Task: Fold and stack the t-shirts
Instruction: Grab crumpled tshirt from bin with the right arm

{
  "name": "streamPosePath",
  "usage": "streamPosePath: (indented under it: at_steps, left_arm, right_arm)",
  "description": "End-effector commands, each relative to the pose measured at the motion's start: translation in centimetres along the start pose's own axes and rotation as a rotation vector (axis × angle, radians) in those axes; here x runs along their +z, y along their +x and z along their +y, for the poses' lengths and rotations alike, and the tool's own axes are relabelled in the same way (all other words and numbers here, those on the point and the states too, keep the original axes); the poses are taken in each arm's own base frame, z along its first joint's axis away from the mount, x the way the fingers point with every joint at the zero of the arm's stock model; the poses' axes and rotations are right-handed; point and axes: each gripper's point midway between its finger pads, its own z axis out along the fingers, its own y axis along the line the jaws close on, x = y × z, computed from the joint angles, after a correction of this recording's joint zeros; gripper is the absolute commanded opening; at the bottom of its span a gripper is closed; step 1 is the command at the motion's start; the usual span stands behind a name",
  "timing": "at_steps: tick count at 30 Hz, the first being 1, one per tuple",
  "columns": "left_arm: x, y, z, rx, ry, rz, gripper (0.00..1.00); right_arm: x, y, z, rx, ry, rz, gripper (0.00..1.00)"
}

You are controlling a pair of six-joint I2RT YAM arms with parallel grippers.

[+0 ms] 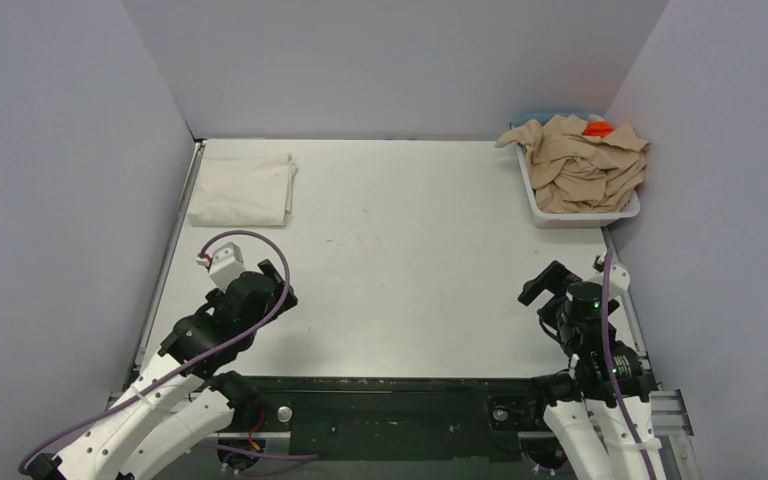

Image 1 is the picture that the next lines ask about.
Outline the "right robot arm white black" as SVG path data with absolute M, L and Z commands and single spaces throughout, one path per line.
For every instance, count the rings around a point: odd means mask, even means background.
M 663 479 L 661 441 L 654 433 L 652 386 L 640 355 L 610 321 L 630 286 L 621 264 L 604 253 L 584 279 L 558 261 L 526 281 L 518 297 L 537 311 L 540 325 L 568 359 L 570 390 L 542 390 L 525 402 L 529 422 L 550 429 L 579 479 Z

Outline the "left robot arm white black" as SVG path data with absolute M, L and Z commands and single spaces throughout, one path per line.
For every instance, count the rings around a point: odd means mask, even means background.
M 207 263 L 214 282 L 204 302 L 179 319 L 128 390 L 103 413 L 72 427 L 76 439 L 55 453 L 38 446 L 21 460 L 31 479 L 148 479 L 208 435 L 244 430 L 260 411 L 259 393 L 227 364 L 257 332 L 298 303 L 289 267 L 270 261 Z

